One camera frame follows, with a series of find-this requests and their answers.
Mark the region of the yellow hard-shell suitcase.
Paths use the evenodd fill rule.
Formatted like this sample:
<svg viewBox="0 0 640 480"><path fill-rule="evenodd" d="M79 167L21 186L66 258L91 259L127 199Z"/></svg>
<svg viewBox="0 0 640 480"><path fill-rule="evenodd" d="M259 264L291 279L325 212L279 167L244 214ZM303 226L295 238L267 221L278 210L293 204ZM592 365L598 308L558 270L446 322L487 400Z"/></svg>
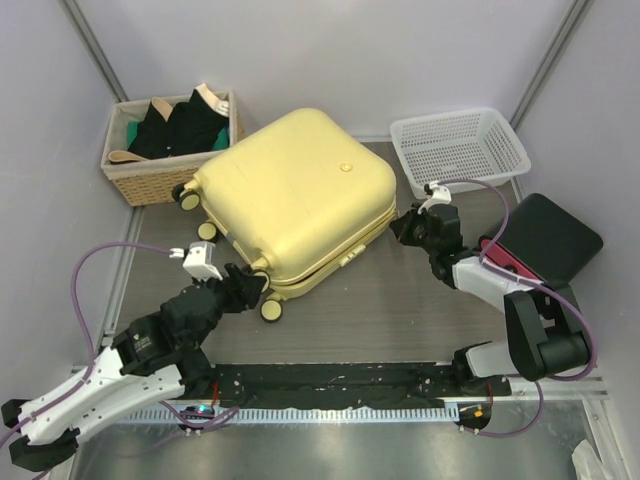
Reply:
<svg viewBox="0 0 640 480"><path fill-rule="evenodd" d="M349 264L397 213L387 161L326 113L300 108L206 161L172 197L202 207L201 239L223 236L267 276L260 307L274 323L300 297Z"/></svg>

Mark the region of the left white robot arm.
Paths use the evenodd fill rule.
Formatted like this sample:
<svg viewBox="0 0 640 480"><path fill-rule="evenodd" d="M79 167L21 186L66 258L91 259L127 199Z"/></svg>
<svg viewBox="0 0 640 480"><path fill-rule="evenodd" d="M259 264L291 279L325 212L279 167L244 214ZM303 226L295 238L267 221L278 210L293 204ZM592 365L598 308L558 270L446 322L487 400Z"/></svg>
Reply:
<svg viewBox="0 0 640 480"><path fill-rule="evenodd" d="M256 307L268 289L260 270L228 263L226 275L196 280L157 311L134 320L89 366L33 400L1 407L13 465L46 472L126 415L173 399L200 399L213 385L201 345L226 314Z"/></svg>

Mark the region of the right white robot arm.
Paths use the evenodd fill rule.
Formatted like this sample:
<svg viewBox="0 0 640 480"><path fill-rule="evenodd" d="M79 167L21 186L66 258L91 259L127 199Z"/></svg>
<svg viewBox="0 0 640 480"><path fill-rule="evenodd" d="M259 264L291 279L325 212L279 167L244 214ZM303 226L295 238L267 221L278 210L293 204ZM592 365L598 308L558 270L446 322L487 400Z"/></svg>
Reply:
<svg viewBox="0 0 640 480"><path fill-rule="evenodd" d="M404 246L429 256L432 274L450 288L471 294L501 312L506 340L465 347L451 371L457 391L472 395L488 377L518 375L528 381L573 381L593 367L594 347L577 302L566 285L551 287L504 270L464 245L458 210L415 205L390 228Z"/></svg>

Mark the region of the white plastic mesh basket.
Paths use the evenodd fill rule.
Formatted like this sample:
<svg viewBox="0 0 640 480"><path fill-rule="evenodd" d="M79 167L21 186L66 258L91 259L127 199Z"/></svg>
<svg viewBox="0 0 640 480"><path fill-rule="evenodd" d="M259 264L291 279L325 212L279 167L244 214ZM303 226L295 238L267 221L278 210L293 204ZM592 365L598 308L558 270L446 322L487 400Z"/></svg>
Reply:
<svg viewBox="0 0 640 480"><path fill-rule="evenodd" d="M415 198L434 181L462 179L453 193L478 190L471 181L501 186L531 169L510 123L489 107L397 120L390 126L396 155Z"/></svg>

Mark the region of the black and pink drawer box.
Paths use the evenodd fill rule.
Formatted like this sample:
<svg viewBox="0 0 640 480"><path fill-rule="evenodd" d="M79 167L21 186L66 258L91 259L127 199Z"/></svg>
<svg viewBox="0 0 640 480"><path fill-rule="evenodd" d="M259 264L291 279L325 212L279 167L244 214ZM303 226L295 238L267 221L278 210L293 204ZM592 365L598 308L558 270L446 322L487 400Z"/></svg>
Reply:
<svg viewBox="0 0 640 480"><path fill-rule="evenodd" d="M571 281L602 250L602 237L548 197L524 198L478 239L486 260L530 280L540 280L562 296Z"/></svg>

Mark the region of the woven wicker basket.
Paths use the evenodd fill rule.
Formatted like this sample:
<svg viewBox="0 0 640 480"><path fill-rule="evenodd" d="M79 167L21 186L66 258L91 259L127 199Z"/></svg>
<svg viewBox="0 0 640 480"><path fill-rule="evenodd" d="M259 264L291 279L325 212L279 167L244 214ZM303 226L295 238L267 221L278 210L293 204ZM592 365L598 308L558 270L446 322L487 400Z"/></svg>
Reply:
<svg viewBox="0 0 640 480"><path fill-rule="evenodd" d="M174 186L188 182L198 168L221 153L210 151L129 163L111 162L109 155L127 146L128 124L141 121L150 103L144 99L113 106L100 161L104 175L134 207L172 202Z"/></svg>

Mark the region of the black clothing in basket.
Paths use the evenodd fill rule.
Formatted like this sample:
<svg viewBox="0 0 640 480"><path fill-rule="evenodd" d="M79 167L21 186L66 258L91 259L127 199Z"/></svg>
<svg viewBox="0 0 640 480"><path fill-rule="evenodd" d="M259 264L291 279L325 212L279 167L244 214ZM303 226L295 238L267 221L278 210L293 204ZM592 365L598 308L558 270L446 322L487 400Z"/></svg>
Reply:
<svg viewBox="0 0 640 480"><path fill-rule="evenodd" d="M187 101L171 106L154 97L127 151L147 160L212 151L218 133L229 125L193 89Z"/></svg>

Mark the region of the beige shoe insole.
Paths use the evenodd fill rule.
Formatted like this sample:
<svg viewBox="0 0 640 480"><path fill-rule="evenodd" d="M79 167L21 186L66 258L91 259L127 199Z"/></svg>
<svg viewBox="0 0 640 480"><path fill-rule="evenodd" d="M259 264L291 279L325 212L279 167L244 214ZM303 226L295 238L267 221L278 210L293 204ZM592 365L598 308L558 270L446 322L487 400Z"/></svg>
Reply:
<svg viewBox="0 0 640 480"><path fill-rule="evenodd" d="M131 164L147 161L147 158L129 151L113 151L107 156L110 164Z"/></svg>

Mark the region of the beige item with white tag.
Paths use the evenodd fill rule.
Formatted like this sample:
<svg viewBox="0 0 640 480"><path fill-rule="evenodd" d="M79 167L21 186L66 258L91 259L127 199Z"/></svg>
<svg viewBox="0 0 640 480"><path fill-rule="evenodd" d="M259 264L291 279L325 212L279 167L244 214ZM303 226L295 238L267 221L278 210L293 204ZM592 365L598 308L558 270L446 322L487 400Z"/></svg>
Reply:
<svg viewBox="0 0 640 480"><path fill-rule="evenodd" d="M230 104L228 100L219 98L205 83L196 86L195 91L211 110L223 117L229 117Z"/></svg>

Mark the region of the green cloth in basket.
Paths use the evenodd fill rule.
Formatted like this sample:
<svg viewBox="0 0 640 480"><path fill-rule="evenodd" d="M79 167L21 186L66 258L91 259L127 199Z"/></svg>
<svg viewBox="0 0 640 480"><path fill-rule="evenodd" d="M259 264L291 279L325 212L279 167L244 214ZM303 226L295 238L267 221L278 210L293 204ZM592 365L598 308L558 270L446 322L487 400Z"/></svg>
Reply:
<svg viewBox="0 0 640 480"><path fill-rule="evenodd" d="M130 147L131 144L137 137L138 133L138 125L137 121L131 121L127 124L126 128L126 144L127 147ZM221 151L227 149L230 146L230 127L224 127L219 133L218 136L211 148L212 151Z"/></svg>

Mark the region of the crumpled white plastic bag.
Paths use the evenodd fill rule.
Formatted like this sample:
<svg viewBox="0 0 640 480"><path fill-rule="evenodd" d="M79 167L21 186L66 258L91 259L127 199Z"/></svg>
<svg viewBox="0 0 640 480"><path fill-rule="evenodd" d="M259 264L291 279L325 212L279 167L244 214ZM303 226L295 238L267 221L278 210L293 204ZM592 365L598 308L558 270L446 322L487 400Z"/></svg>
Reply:
<svg viewBox="0 0 640 480"><path fill-rule="evenodd" d="M610 475L587 440L581 441L571 455L578 480L608 480Z"/></svg>

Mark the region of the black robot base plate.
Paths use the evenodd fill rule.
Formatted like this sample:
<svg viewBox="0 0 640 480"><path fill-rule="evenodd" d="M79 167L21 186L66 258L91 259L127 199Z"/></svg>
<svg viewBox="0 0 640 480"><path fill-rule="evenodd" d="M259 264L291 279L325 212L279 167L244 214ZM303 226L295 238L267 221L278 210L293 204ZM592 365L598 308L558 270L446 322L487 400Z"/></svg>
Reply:
<svg viewBox="0 0 640 480"><path fill-rule="evenodd" d="M434 362L217 364L206 396L222 407L345 410L440 407L446 398L508 397L509 381Z"/></svg>

